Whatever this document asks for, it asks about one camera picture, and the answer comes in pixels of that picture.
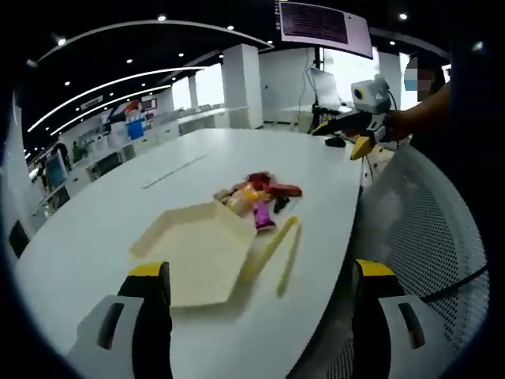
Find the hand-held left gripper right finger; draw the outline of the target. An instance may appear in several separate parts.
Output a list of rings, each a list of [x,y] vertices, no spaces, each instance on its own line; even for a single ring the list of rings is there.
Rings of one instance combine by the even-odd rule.
[[[442,317],[386,265],[354,261],[354,378],[440,378],[455,358]]]

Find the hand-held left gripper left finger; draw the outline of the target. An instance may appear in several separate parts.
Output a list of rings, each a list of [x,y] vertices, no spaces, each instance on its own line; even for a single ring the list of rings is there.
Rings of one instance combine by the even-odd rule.
[[[82,378],[172,378],[170,266],[129,272],[77,326],[66,359]]]

